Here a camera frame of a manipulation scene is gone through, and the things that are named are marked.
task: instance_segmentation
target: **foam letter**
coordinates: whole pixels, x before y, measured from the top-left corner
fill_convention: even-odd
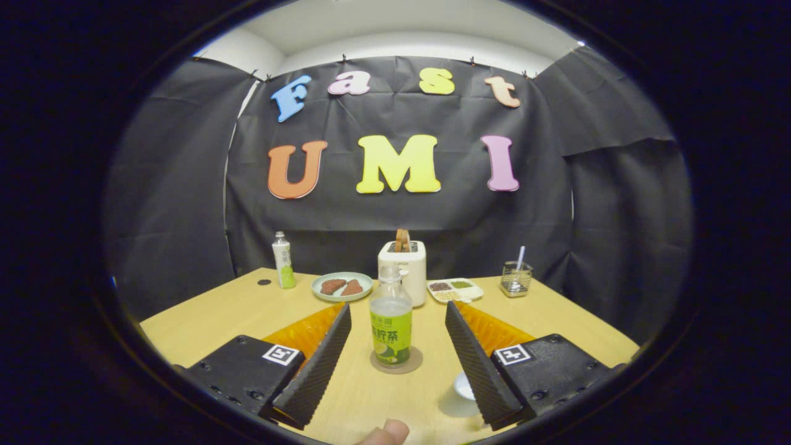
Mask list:
[[[278,122],[290,118],[305,106],[304,103],[297,102],[297,99],[305,99],[305,96],[308,95],[308,90],[302,85],[308,82],[310,82],[310,76],[305,75],[272,94],[270,99],[275,99],[278,102],[278,108],[280,108]]]
[[[516,108],[520,105],[521,102],[519,102],[519,99],[511,97],[511,93],[509,93],[509,91],[513,91],[516,87],[510,83],[507,83],[504,78],[500,76],[494,76],[493,78],[483,79],[483,81],[486,82],[487,85],[492,86],[494,98],[497,99],[501,104],[511,108]]]
[[[420,78],[423,79],[418,83],[423,93],[428,94],[450,94],[456,89],[450,79],[453,74],[448,70],[441,68],[423,68],[420,70]]]
[[[327,91],[330,94],[365,94],[371,89],[368,86],[368,81],[371,80],[371,74],[365,71],[349,71],[348,73],[338,74],[335,78],[337,82],[331,84]]]
[[[396,153],[396,149],[384,136],[374,135],[360,138],[358,142],[365,150],[362,166],[362,181],[357,184],[359,193],[380,193],[384,184],[379,181],[379,170],[390,189],[395,192],[409,170],[409,181],[404,187],[409,192],[439,192],[440,181],[434,175],[434,146],[437,138],[431,135],[414,135],[407,145]]]
[[[319,181],[319,165],[321,152],[327,148],[326,141],[312,141],[302,144],[305,158],[305,174],[302,181],[296,184],[289,182],[289,158],[297,148],[293,145],[282,145],[269,150],[269,191],[281,200],[301,198],[312,192]]]
[[[511,139],[503,136],[487,135],[481,138],[489,149],[489,160],[492,165],[492,178],[486,185],[495,192],[514,192],[519,188],[519,181],[514,179],[511,169],[511,157],[508,148]]]

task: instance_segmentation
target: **black fabric curtain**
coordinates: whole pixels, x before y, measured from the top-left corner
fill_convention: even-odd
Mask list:
[[[455,91],[424,93],[427,67],[449,70]],[[371,75],[369,92],[328,93],[337,75],[355,70]],[[278,122],[272,94],[304,75],[304,108]],[[514,85],[518,108],[495,99],[484,82],[493,76]],[[291,241],[297,272],[376,276],[377,254],[398,227],[426,243],[430,279],[497,275],[526,245],[536,278],[637,342],[675,305],[691,248],[684,160],[653,104],[594,51],[580,48],[536,79],[447,59],[329,63],[260,83],[237,120],[252,82],[221,63],[186,63],[123,138],[106,239],[119,292],[138,317],[273,268],[276,230]],[[435,136],[441,189],[411,193],[402,183],[396,192],[358,193],[358,141],[369,135],[383,135],[396,152],[413,135]],[[484,135],[512,140],[516,191],[487,187]],[[274,196],[270,150],[297,148],[287,177],[298,182],[302,144],[315,140],[327,142],[316,187],[299,199]]]
[[[418,74],[427,67],[452,73],[453,94],[423,93]],[[368,93],[328,94],[338,74],[356,70],[371,74]],[[306,74],[312,81],[304,108],[279,123],[272,94]],[[484,82],[492,76],[516,86],[512,95],[521,100],[519,108],[494,98]],[[357,193],[364,161],[358,140],[367,135],[387,137],[398,152],[412,135],[435,136],[441,190],[410,193],[402,184],[397,192],[385,186],[379,194]],[[491,167],[484,135],[513,141],[517,191],[487,187]],[[300,147],[317,139],[328,145],[313,191],[295,200],[269,193],[269,150],[297,148],[288,166],[288,178],[296,182],[305,168]],[[375,277],[377,254],[404,227],[426,244],[429,279],[497,275],[503,261],[516,260],[520,245],[528,245],[526,261],[535,274],[560,288],[570,247],[571,186],[558,151],[547,104],[519,74],[416,57],[359,59],[284,74],[256,89],[229,152],[226,217],[237,275],[273,268],[274,232],[284,230],[295,271],[351,270]]]
[[[223,63],[186,62],[151,93],[120,141],[104,242],[119,297],[140,320],[234,278],[224,170],[253,82]]]
[[[676,304],[692,244],[683,156],[658,110],[588,48],[536,79],[570,168],[564,295],[638,343]]]

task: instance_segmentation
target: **white wall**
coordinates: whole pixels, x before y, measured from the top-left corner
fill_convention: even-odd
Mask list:
[[[336,40],[293,55],[284,55],[264,38],[244,28],[237,28],[197,51],[207,59],[228,63],[248,73],[265,78],[343,58],[410,55],[439,57],[475,62],[533,77],[554,60],[534,52],[480,37],[447,32],[386,32]]]
[[[304,67],[349,59],[389,55],[440,57],[475,62],[521,73],[530,77],[550,66],[554,60],[509,44],[480,37],[446,32],[387,32],[336,40],[287,56],[276,74]]]
[[[286,58],[275,46],[244,28],[218,37],[195,53],[201,54],[206,59],[228,63],[248,73],[258,70],[255,75],[259,78],[277,72]]]

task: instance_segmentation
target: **letter f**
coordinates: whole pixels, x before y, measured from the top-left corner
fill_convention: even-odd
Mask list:
[[[304,103],[297,102],[297,99],[305,99],[305,96],[308,95],[308,90],[303,84],[310,82],[310,80],[310,76],[302,76],[272,94],[270,99],[275,99],[278,102],[278,108],[280,108],[278,122],[282,122],[297,114],[305,106]]]

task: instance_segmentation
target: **small bottle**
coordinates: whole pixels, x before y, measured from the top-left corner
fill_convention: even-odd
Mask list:
[[[379,287],[371,295],[373,351],[383,367],[407,364],[412,340],[412,299],[401,286],[395,264],[379,269]]]
[[[286,241],[283,232],[274,234],[274,266],[278,269],[278,283],[283,289],[294,287],[294,270],[291,268],[291,243]]]

